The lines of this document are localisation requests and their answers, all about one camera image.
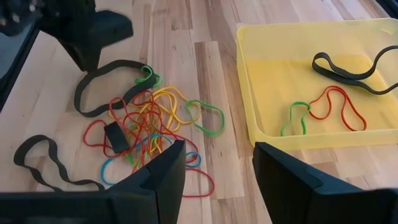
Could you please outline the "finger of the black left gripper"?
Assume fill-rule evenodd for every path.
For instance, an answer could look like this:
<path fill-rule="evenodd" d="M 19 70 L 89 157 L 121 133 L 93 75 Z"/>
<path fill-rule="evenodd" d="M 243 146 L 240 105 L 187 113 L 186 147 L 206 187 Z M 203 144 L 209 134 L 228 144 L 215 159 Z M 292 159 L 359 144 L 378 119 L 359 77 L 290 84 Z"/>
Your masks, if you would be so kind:
<path fill-rule="evenodd" d="M 64 49 L 82 72 L 91 72 L 98 68 L 101 49 L 92 46 L 62 43 Z"/>

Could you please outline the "yellow translucent plastic bin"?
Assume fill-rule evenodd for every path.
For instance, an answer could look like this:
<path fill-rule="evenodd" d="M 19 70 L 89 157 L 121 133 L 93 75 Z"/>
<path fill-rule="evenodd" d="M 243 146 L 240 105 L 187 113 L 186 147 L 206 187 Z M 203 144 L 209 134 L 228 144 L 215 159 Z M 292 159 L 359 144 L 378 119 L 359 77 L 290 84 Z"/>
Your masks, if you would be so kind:
<path fill-rule="evenodd" d="M 267 142 L 292 151 L 325 147 L 347 147 L 398 143 L 398 88 L 385 95 L 344 85 L 315 72 L 312 60 L 327 53 L 333 63 L 351 73 L 364 73 L 385 47 L 398 45 L 398 20 L 392 18 L 357 21 L 260 24 L 242 26 L 237 31 L 237 67 L 250 141 Z M 398 50 L 385 53 L 376 71 L 362 80 L 375 90 L 385 90 L 398 82 Z M 295 101 L 310 103 L 329 85 L 342 87 L 368 128 L 346 105 L 347 122 L 359 131 L 348 130 L 341 121 L 343 96 L 330 93 L 333 108 L 325 120 L 307 115 L 307 134 L 300 119 L 305 106 L 294 106 L 292 124 L 280 136 Z M 311 106 L 317 116 L 327 111 L 324 96 Z"/>

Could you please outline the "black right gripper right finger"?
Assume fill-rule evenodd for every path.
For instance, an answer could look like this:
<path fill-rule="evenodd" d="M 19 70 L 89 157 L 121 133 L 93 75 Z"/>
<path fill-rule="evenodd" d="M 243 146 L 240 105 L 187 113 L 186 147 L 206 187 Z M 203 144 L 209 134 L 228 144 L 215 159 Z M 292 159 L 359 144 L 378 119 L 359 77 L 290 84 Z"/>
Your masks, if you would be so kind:
<path fill-rule="evenodd" d="M 252 164 L 273 224 L 398 224 L 398 189 L 363 190 L 266 142 Z"/>

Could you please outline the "wide green rubber band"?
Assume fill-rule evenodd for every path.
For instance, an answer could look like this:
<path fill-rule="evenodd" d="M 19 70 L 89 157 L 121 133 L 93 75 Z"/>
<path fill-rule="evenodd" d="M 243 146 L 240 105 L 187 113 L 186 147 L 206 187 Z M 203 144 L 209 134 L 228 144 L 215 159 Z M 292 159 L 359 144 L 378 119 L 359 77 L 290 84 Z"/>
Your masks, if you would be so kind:
<path fill-rule="evenodd" d="M 136 84 L 143 83 L 144 81 L 149 79 L 151 76 L 154 76 L 155 80 L 156 80 L 156 83 L 155 83 L 154 87 L 159 87 L 162 84 L 162 78 L 153 71 L 152 67 L 150 67 L 148 65 L 145 65 L 145 66 L 141 67 L 141 73 L 145 77 L 144 78 L 136 78 L 135 79 L 135 83 Z"/>

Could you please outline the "pile of rubber bands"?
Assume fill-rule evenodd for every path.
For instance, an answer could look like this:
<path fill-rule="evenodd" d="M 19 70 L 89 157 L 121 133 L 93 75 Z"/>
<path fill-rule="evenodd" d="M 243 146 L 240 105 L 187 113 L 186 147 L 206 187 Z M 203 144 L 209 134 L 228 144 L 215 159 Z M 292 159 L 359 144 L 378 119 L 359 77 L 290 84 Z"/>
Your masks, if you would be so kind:
<path fill-rule="evenodd" d="M 147 101 L 135 104 L 134 100 L 132 100 L 132 104 L 140 107 L 139 112 L 141 114 L 148 115 L 151 125 L 155 126 L 155 124 L 159 123 L 164 126 L 159 129 L 159 132 L 164 129 L 165 132 L 175 133 L 182 125 L 193 124 L 191 118 L 188 120 L 182 120 L 177 114 L 177 110 L 179 109 L 178 97 L 181 98 L 184 103 L 188 101 L 188 99 L 184 97 L 177 88 L 174 86 L 166 86 L 154 92 L 149 91 L 149 93 L 150 98 Z M 157 100 L 163 96 L 169 99 L 168 106 L 164 106 L 157 102 Z M 201 116 L 200 105 L 192 103 L 188 106 L 188 109 L 190 110 L 195 122 L 198 121 Z"/>

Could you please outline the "wide black rubber band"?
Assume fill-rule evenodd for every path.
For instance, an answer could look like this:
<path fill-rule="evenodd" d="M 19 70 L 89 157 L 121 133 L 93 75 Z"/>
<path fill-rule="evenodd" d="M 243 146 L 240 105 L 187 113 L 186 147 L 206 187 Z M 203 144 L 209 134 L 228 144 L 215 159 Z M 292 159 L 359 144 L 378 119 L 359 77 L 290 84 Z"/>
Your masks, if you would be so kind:
<path fill-rule="evenodd" d="M 379 59 L 385 53 L 391 50 L 398 50 L 398 45 L 391 45 L 383 48 L 374 58 L 373 64 L 371 65 L 370 69 L 364 73 L 351 73 L 341 67 L 336 66 L 330 56 L 325 52 L 319 52 L 315 54 L 312 60 L 312 69 L 320 75 L 323 75 L 324 77 L 332 79 L 338 83 L 360 87 L 372 93 L 373 95 L 385 95 L 387 93 L 390 93 L 392 90 L 398 88 L 398 82 L 386 88 L 385 90 L 375 90 L 371 88 L 368 84 L 363 83 L 362 80 L 369 78 L 376 71 Z M 330 66 L 330 70 L 317 64 L 318 59 L 326 60 L 326 62 Z"/>
<path fill-rule="evenodd" d="M 67 168 L 62 164 L 62 162 L 59 160 L 58 158 L 58 146 L 57 143 L 43 135 L 43 134 L 38 134 L 35 136 L 30 137 L 29 139 L 26 139 L 15 151 L 14 153 L 14 157 L 13 157 L 13 162 L 15 163 L 15 165 L 19 166 L 19 167 L 23 167 L 25 169 L 28 169 L 29 172 L 31 173 L 33 179 L 40 183 L 41 185 L 44 185 L 46 187 L 51 188 L 53 191 L 55 192 L 63 192 L 62 189 L 52 186 L 50 184 L 48 184 L 46 181 L 44 181 L 44 178 L 42 177 L 42 174 L 40 173 L 40 171 L 38 169 L 36 169 L 35 167 L 31 167 L 28 166 L 25 163 L 25 157 L 27 155 L 27 153 L 38 143 L 42 142 L 42 141 L 47 141 L 49 144 L 49 148 L 48 148 L 48 155 L 49 158 L 55 163 L 55 165 L 58 168 L 58 173 L 59 176 L 61 177 L 61 179 L 64 182 L 67 182 L 69 184 L 72 185 L 77 185 L 77 186 L 82 186 L 82 185 L 90 185 L 93 184 L 95 186 L 97 186 L 98 190 L 100 192 L 105 191 L 105 187 L 104 185 L 102 185 L 99 182 L 96 182 L 94 180 L 90 180 L 90 179 L 83 179 L 83 180 L 76 180 L 73 181 L 69 178 L 68 176 L 68 172 L 67 172 Z"/>
<path fill-rule="evenodd" d="M 85 88 L 90 84 L 91 81 L 93 81 L 95 78 L 101 77 L 103 75 L 106 75 L 107 73 L 120 68 L 120 67 L 129 67 L 133 69 L 138 69 L 141 71 L 141 67 L 145 66 L 146 64 L 133 61 L 133 60 L 115 60 L 113 62 L 110 62 L 101 68 L 98 68 L 92 72 L 88 72 L 83 79 L 77 84 L 76 89 L 75 89 L 75 95 L 74 95 L 74 107 L 79 112 L 81 115 L 87 118 L 94 118 L 97 117 L 101 114 L 103 114 L 106 111 L 109 111 L 109 104 L 103 104 L 100 105 L 99 107 L 95 108 L 92 111 L 87 111 L 84 112 L 81 110 L 81 96 L 83 94 L 83 91 Z M 136 95 L 139 93 L 143 92 L 144 90 L 148 90 L 152 87 L 154 87 L 156 83 L 155 77 L 151 76 L 149 79 L 144 81 L 143 83 L 136 84 L 132 88 L 128 89 L 128 91 L 123 95 L 122 99 L 125 103 L 131 101 Z"/>

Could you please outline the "short black rubber band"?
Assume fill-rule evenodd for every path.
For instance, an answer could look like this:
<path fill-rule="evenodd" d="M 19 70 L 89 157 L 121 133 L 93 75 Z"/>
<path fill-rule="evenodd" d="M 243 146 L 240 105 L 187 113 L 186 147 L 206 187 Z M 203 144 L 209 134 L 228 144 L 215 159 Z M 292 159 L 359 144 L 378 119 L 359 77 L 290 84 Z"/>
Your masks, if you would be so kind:
<path fill-rule="evenodd" d="M 109 139 L 109 142 L 111 143 L 111 147 L 113 148 L 115 154 L 122 153 L 129 149 L 129 143 L 121 127 L 116 121 L 107 124 L 104 127 L 104 132 L 106 137 Z"/>

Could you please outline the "thin yellow rubber band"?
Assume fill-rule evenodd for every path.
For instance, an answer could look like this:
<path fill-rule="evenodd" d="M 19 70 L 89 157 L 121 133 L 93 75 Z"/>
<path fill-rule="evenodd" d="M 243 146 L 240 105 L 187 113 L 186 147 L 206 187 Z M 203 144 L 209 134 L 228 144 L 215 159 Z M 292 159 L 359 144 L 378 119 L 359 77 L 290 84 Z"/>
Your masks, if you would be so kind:
<path fill-rule="evenodd" d="M 122 118 L 116 117 L 112 105 L 113 102 L 109 102 L 106 105 L 106 108 L 109 109 L 109 116 L 121 128 L 122 136 L 126 137 L 127 140 L 134 138 L 134 142 L 133 144 L 128 144 L 126 150 L 115 152 L 113 155 L 109 155 L 106 152 L 109 146 L 105 144 L 103 153 L 108 158 L 114 159 L 129 154 L 135 147 L 141 147 L 142 154 L 150 154 L 155 150 L 161 151 L 161 141 L 152 143 L 151 134 L 160 134 L 162 138 L 166 135 L 176 136 L 175 132 L 180 128 L 180 123 L 177 123 L 174 129 L 170 129 L 172 121 L 177 120 L 177 103 L 173 100 L 170 101 L 170 109 L 155 101 L 146 101 L 138 104 L 139 109 L 136 111 L 125 111 L 125 115 Z"/>

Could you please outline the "thin green rubber band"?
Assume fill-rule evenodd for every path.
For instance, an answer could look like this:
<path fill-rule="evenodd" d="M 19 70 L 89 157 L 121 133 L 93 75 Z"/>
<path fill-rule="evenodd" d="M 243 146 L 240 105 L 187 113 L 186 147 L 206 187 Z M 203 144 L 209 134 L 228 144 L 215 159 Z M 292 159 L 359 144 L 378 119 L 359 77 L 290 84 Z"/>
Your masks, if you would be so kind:
<path fill-rule="evenodd" d="M 217 111 L 220 113 L 220 115 L 221 115 L 221 127 L 220 127 L 220 129 L 217 130 L 217 131 L 211 131 L 211 130 L 209 130 L 209 129 L 204 128 L 203 126 L 200 126 L 199 124 L 196 124 L 196 122 L 195 122 L 195 120 L 194 120 L 194 118 L 193 118 L 193 116 L 192 116 L 190 110 L 188 109 L 188 106 L 189 106 L 190 104 L 192 104 L 192 103 L 194 103 L 194 104 L 199 104 L 199 105 L 202 105 L 202 106 L 204 106 L 204 107 L 217 110 Z M 224 118 L 224 113 L 223 113 L 223 111 L 222 111 L 221 109 L 219 109 L 219 108 L 217 108 L 217 107 L 215 107 L 215 106 L 213 106 L 213 105 L 211 105 L 211 104 L 208 104 L 208 103 L 205 103 L 205 102 L 203 102 L 203 101 L 200 101 L 200 100 L 188 100 L 188 101 L 186 101 L 186 102 L 184 103 L 184 108 L 185 108 L 185 110 L 187 111 L 188 115 L 190 116 L 191 121 L 193 122 L 193 125 L 194 125 L 196 128 L 198 128 L 200 131 L 202 131 L 203 133 L 205 133 L 205 134 L 207 134 L 207 135 L 209 135 L 209 136 L 215 136 L 215 135 L 217 135 L 217 134 L 219 134 L 219 133 L 222 133 L 222 132 L 224 131 L 224 127 L 225 127 L 225 118 Z"/>
<path fill-rule="evenodd" d="M 285 136 L 285 130 L 286 128 L 292 124 L 292 118 L 293 118 L 293 108 L 294 106 L 305 106 L 306 107 L 306 112 L 304 112 L 304 114 L 302 115 L 301 119 L 300 119 L 300 125 L 302 127 L 302 134 L 306 135 L 307 134 L 307 125 L 305 122 L 305 118 L 307 115 L 309 115 L 310 110 L 311 110 L 311 106 L 304 102 L 304 101 L 295 101 L 293 102 L 290 107 L 289 107 L 289 119 L 288 121 L 281 127 L 280 129 L 280 136 Z"/>

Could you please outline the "thin blue rubber band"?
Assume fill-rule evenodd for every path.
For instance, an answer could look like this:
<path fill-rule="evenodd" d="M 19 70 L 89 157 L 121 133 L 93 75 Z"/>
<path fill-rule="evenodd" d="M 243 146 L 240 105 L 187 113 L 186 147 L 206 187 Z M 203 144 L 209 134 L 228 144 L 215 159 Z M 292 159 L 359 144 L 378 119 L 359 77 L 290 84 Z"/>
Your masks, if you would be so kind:
<path fill-rule="evenodd" d="M 197 167 L 200 166 L 201 160 L 202 160 L 200 153 L 192 151 L 192 152 L 186 153 L 186 157 L 188 157 L 188 156 L 193 156 L 193 161 L 196 161 L 197 163 L 196 164 L 191 164 L 190 162 L 186 162 L 186 165 L 185 165 L 186 167 L 188 167 L 188 168 L 197 168 Z"/>
<path fill-rule="evenodd" d="M 150 136 L 150 142 L 154 142 L 155 138 L 164 138 L 166 141 L 168 141 L 170 144 L 173 144 L 173 142 L 166 136 L 161 135 L 161 134 L 151 134 Z M 139 160 L 134 160 L 130 154 L 126 154 L 127 160 L 132 164 L 133 167 L 140 167 L 141 162 Z M 105 172 L 106 172 L 106 167 L 113 161 L 113 158 L 108 158 L 104 161 L 103 165 L 101 166 L 100 169 L 100 179 L 103 183 L 106 185 L 114 185 L 114 183 L 108 182 L 105 177 Z"/>

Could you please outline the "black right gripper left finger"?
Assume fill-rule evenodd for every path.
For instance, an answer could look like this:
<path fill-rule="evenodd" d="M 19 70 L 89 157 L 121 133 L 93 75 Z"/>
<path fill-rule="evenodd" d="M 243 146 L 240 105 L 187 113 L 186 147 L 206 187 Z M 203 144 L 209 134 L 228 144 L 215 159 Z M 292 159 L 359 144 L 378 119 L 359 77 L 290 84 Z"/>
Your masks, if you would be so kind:
<path fill-rule="evenodd" d="M 0 224 L 176 224 L 185 141 L 105 191 L 0 194 Z"/>

